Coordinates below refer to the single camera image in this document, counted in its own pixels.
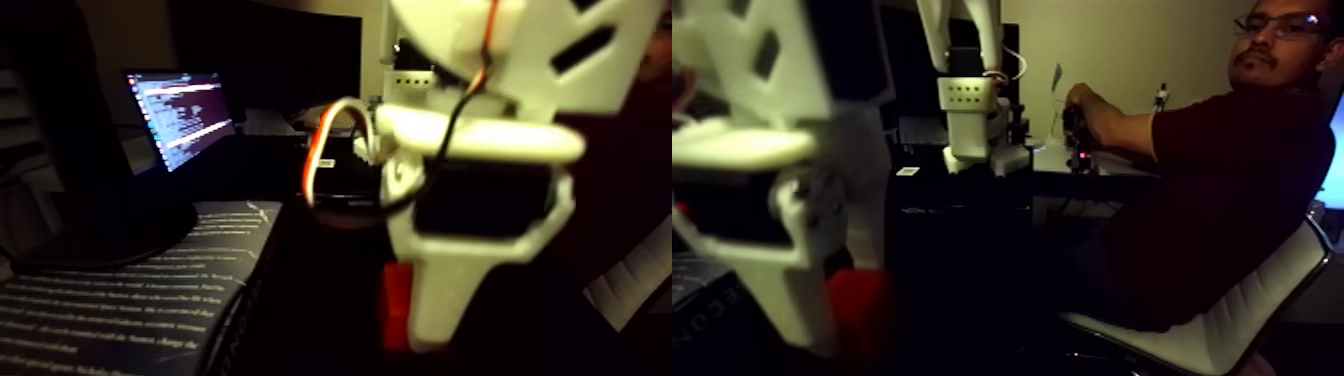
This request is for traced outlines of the person's left hand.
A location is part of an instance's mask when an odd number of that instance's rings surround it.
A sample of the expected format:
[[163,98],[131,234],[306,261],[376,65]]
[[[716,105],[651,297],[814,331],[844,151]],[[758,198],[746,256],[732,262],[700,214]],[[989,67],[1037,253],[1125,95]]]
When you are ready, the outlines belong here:
[[1066,103],[1085,118],[1093,132],[1101,132],[1116,110],[1086,83],[1075,83],[1066,95]]

